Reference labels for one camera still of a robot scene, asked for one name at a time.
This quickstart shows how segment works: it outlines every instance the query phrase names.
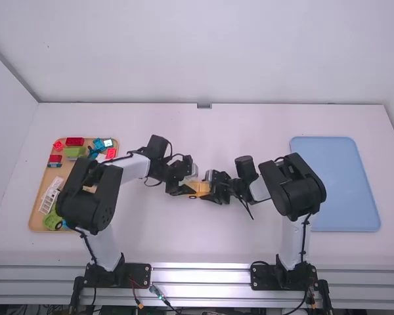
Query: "green toy car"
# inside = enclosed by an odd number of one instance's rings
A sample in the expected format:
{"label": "green toy car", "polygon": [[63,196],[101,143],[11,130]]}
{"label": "green toy car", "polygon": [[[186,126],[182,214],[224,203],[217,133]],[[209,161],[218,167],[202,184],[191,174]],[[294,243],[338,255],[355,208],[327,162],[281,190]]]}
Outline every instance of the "green toy car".
{"label": "green toy car", "polygon": [[51,231],[58,231],[63,226],[63,219],[57,215],[55,211],[55,204],[51,207],[51,211],[48,215],[45,215],[43,224]]}

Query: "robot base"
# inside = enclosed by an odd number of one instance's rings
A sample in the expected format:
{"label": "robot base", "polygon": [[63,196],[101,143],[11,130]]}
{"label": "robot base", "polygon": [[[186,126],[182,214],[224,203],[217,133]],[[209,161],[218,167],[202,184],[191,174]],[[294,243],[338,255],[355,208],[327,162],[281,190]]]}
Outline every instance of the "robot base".
{"label": "robot base", "polygon": [[114,271],[106,271],[95,264],[87,264],[83,277],[83,287],[119,287],[147,289],[150,286],[150,264],[124,262],[124,255]]}
{"label": "robot base", "polygon": [[286,270],[276,256],[276,265],[252,264],[251,288],[254,291],[305,291],[307,286],[318,287],[317,269],[306,262],[297,264],[294,270]]}

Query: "connector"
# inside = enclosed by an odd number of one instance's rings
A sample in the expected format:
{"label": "connector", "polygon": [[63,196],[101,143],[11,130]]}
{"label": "connector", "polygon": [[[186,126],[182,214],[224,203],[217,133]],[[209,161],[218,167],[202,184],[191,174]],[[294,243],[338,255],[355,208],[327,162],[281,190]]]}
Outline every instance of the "connector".
{"label": "connector", "polygon": [[153,294],[156,294],[159,300],[163,301],[164,303],[166,302],[165,295],[153,284],[149,287],[149,291]]}

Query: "white wall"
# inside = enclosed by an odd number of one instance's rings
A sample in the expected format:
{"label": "white wall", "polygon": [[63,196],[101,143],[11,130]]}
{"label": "white wall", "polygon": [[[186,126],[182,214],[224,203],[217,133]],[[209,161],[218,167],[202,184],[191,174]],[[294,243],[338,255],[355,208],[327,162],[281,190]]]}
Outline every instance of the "white wall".
{"label": "white wall", "polygon": [[366,102],[394,124],[394,0],[0,1],[45,102]]}
{"label": "white wall", "polygon": [[0,203],[37,106],[0,62]]}

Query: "red toy block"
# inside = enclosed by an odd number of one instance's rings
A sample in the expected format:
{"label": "red toy block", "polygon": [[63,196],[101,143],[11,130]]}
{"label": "red toy block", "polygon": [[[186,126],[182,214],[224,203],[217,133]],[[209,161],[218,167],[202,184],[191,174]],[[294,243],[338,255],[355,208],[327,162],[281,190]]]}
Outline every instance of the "red toy block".
{"label": "red toy block", "polygon": [[85,142],[84,138],[81,137],[74,137],[74,136],[69,136],[66,139],[66,146],[83,146],[83,143]]}
{"label": "red toy block", "polygon": [[108,151],[106,152],[106,159],[114,159],[115,156],[117,155],[117,149],[115,148],[109,148]]}
{"label": "red toy block", "polygon": [[63,158],[63,156],[61,156],[60,154],[50,154],[50,159],[48,160],[48,162],[61,162],[61,159]]}
{"label": "red toy block", "polygon": [[58,140],[58,141],[54,142],[53,147],[55,150],[61,151],[61,150],[63,150],[64,145],[61,141]]}

